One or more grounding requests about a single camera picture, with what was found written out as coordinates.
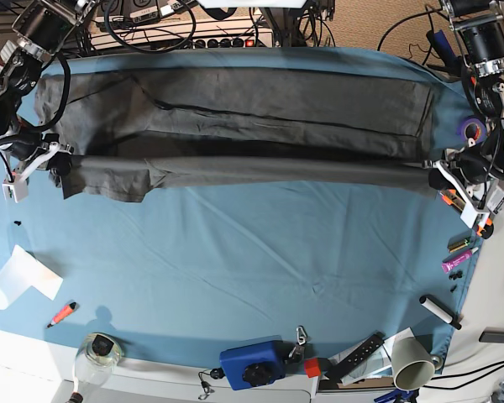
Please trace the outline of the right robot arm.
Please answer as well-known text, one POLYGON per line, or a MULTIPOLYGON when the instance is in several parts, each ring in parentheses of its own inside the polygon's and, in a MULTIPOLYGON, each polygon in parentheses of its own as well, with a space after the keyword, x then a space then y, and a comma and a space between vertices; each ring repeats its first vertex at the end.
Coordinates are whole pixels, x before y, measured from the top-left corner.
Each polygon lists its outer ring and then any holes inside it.
POLYGON ((0 157, 6 171, 5 198, 21 202, 29 194, 29 177, 47 170, 62 177, 71 171, 73 147, 63 144, 52 128, 66 109, 71 69, 61 49, 88 23, 97 1, 33 1, 13 22, 15 41, 0 51, 0 157), (63 88, 54 115, 38 126, 18 115, 23 97, 38 84, 46 66, 59 61, 63 88))

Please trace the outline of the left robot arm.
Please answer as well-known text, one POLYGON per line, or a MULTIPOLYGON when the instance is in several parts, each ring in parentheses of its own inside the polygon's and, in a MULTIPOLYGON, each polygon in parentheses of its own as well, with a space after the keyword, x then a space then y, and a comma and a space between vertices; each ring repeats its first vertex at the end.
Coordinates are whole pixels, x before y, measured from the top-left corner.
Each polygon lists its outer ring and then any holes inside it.
POLYGON ((428 163, 429 184, 459 197, 461 220, 485 238, 496 215, 489 205, 491 188, 504 181, 504 11, 498 1, 442 1, 439 8, 426 10, 449 22, 459 57, 447 54, 446 40, 430 44, 447 72, 460 79, 474 117, 483 125, 478 138, 466 139, 460 149, 445 149, 439 160, 428 163))

